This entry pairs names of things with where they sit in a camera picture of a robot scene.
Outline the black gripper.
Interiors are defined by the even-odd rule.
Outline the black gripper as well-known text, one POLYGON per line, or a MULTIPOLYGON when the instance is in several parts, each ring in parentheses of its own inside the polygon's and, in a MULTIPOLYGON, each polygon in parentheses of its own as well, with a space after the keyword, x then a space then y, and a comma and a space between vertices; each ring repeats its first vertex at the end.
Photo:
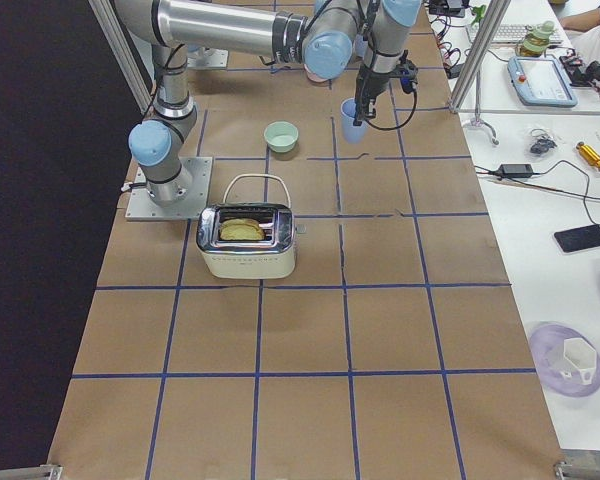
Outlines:
POLYGON ((377 116, 375 102, 377 97, 385 92, 390 80, 389 73, 378 73, 367 67, 360 66, 356 77, 356 92, 354 101, 353 125, 361 126, 366 120, 377 116))

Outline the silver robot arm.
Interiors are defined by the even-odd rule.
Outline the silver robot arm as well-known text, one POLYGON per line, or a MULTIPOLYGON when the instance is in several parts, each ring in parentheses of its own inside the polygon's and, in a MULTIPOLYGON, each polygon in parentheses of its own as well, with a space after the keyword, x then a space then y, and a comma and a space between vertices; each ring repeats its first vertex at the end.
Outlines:
POLYGON ((191 218, 207 204, 211 159, 179 155, 197 120, 186 75, 190 45, 302 64, 330 80, 344 71, 362 36, 367 50, 356 78, 356 126, 374 119, 376 99, 390 79, 415 89, 416 68, 404 45, 418 1, 322 1, 312 18, 202 1, 118 1, 115 8, 124 26, 152 46, 154 97, 128 137, 144 176, 129 204, 148 207, 148 220, 191 218))

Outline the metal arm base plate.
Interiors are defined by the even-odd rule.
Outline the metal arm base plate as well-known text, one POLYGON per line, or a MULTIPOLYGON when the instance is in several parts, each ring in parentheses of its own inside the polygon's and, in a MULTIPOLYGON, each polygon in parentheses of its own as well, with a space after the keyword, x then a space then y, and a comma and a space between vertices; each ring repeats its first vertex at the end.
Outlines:
POLYGON ((197 219, 208 203, 213 158, 181 157, 179 176, 170 183, 155 184, 136 168, 129 192, 126 218, 130 221, 171 221, 197 219))

